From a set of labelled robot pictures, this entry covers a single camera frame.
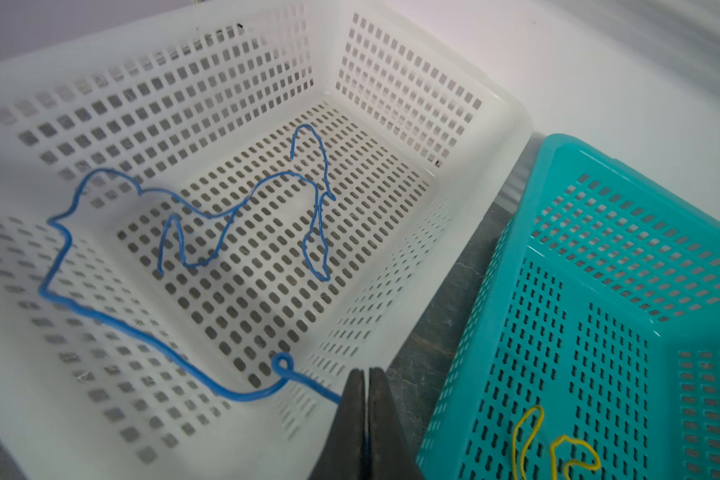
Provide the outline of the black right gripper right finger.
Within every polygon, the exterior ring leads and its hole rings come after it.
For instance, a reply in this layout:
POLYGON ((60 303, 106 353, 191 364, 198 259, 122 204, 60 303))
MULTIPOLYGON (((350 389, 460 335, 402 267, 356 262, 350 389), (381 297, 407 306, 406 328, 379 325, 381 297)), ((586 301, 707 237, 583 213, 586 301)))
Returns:
POLYGON ((368 442, 370 479, 423 479, 404 435, 387 376, 369 370, 368 442))

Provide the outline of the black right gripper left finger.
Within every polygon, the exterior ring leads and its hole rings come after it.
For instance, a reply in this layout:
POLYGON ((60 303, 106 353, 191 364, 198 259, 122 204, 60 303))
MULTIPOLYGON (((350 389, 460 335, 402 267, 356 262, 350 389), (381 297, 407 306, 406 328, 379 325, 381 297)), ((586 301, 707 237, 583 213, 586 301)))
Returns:
POLYGON ((353 369, 310 479, 364 479, 367 471, 365 429, 365 375, 353 369))

